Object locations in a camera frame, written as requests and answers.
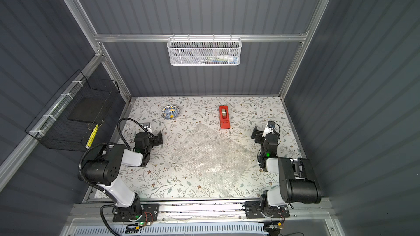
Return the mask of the blue yellow patterned bowl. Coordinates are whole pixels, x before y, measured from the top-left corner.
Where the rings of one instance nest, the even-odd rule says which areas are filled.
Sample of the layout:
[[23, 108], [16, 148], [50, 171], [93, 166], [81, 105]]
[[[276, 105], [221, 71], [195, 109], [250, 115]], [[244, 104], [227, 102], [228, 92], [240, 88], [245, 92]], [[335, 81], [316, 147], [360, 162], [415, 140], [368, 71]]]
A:
[[161, 116], [166, 120], [175, 119], [179, 115], [179, 108], [176, 105], [169, 105], [162, 109]]

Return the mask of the clear bubble wrap sheet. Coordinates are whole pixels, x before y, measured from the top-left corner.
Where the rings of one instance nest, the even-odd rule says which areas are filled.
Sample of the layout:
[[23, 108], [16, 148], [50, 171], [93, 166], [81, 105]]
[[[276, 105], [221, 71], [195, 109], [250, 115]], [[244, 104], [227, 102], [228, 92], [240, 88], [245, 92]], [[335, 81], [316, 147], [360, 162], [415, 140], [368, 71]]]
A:
[[245, 182], [247, 172], [255, 165], [254, 154], [202, 123], [188, 132], [170, 162], [218, 197], [255, 197]]

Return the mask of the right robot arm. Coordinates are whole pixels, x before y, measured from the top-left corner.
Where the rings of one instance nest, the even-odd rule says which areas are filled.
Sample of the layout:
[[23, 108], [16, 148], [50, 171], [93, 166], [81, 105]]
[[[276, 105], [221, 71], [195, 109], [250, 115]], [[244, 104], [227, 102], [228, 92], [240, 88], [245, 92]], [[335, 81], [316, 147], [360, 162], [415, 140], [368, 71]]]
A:
[[275, 126], [276, 123], [269, 122], [263, 131], [255, 127], [251, 134], [254, 142], [260, 145], [257, 156], [259, 167], [278, 175], [278, 185], [261, 194], [261, 208], [320, 203], [322, 193], [311, 161], [307, 158], [279, 157], [280, 134]]

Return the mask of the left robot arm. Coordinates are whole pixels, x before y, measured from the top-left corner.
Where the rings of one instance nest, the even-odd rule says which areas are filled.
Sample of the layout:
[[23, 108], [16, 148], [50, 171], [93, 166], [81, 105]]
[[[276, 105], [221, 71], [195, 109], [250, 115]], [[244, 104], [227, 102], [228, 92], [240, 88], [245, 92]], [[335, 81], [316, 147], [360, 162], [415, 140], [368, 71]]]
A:
[[119, 176], [122, 165], [145, 167], [150, 160], [152, 148], [163, 144], [162, 133], [151, 137], [140, 132], [134, 138], [133, 150], [124, 144], [98, 144], [89, 148], [78, 166], [78, 178], [108, 196], [118, 208], [132, 208], [139, 204], [133, 192]]

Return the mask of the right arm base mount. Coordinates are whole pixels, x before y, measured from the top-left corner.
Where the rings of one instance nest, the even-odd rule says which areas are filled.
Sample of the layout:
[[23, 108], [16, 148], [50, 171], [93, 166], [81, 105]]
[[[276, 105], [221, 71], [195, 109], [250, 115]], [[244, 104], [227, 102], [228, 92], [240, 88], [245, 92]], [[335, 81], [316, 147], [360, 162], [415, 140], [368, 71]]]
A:
[[286, 219], [290, 217], [286, 205], [283, 206], [265, 206], [260, 201], [247, 201], [241, 209], [246, 213], [248, 219]]

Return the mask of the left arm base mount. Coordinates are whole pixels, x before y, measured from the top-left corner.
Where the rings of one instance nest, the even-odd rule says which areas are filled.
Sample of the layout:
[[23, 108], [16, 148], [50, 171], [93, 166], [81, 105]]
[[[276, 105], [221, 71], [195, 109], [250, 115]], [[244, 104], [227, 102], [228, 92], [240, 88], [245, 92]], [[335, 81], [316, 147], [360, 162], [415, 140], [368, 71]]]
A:
[[159, 204], [142, 204], [127, 208], [113, 208], [113, 222], [154, 222], [159, 214]]

